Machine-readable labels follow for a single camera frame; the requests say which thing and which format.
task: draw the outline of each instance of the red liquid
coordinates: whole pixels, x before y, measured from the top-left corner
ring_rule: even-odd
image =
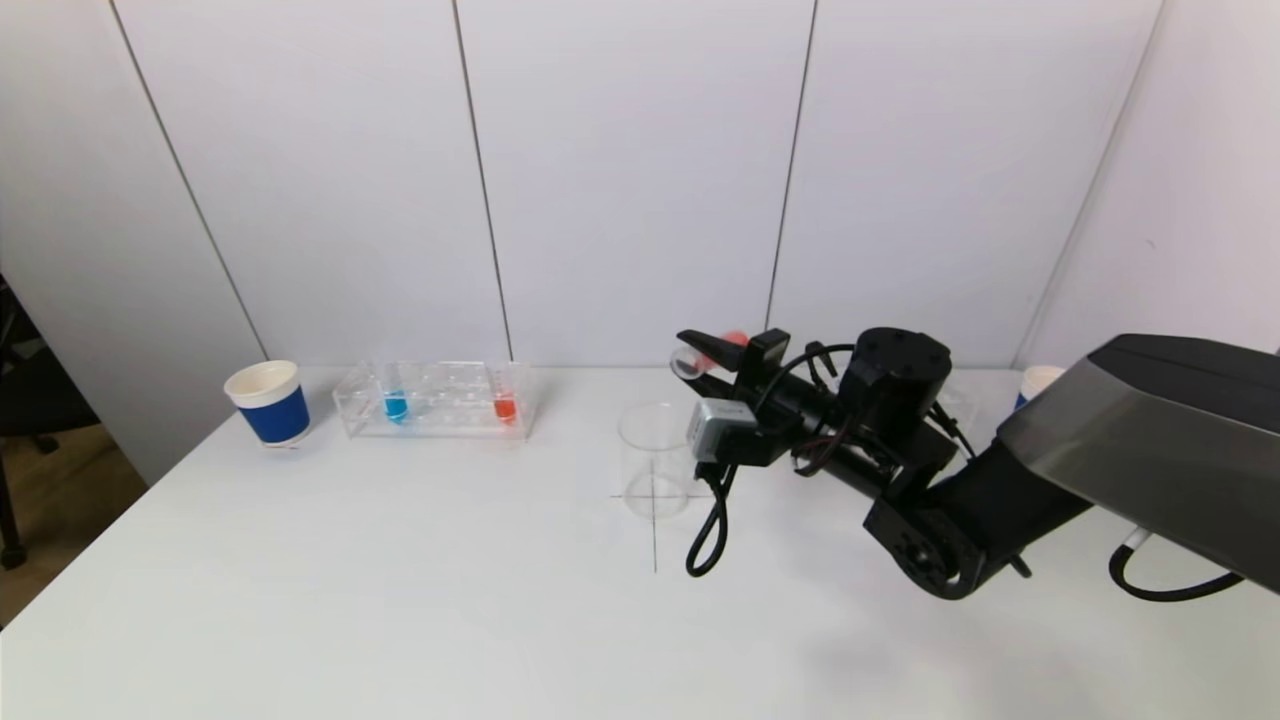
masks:
[[[509,395],[499,395],[493,400],[493,411],[498,419],[508,425],[516,424],[516,398]]]

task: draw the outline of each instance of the paper cup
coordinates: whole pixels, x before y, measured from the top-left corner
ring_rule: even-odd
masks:
[[[298,366],[288,360],[250,365],[228,378],[223,391],[268,447],[292,445],[311,427]]]
[[[1014,402],[1014,410],[1034,400],[1037,395],[1044,392],[1044,388],[1053,384],[1053,380],[1060,378],[1065,372],[1062,368],[1055,368],[1053,365],[1032,365],[1027,368],[1023,373],[1023,387],[1018,391],[1018,401]]]

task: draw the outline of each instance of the blue liquid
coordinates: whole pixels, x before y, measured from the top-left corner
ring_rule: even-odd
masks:
[[[408,418],[408,400],[404,400],[404,391],[383,395],[383,405],[387,407],[387,419],[397,425]]]

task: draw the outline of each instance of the chair wheel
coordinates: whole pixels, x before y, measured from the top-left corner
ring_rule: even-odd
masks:
[[[3,565],[5,570],[13,570],[26,561],[27,548],[20,544],[18,547],[6,547],[4,551],[0,551],[0,565]]]
[[[49,436],[32,436],[31,442],[36,443],[36,450],[41,455],[49,455],[50,452],[58,451],[58,441]]]

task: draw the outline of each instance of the blue paper cup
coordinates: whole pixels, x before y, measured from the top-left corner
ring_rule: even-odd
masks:
[[[232,375],[223,389],[268,447],[293,445],[311,428],[298,366],[288,360],[250,365]]]

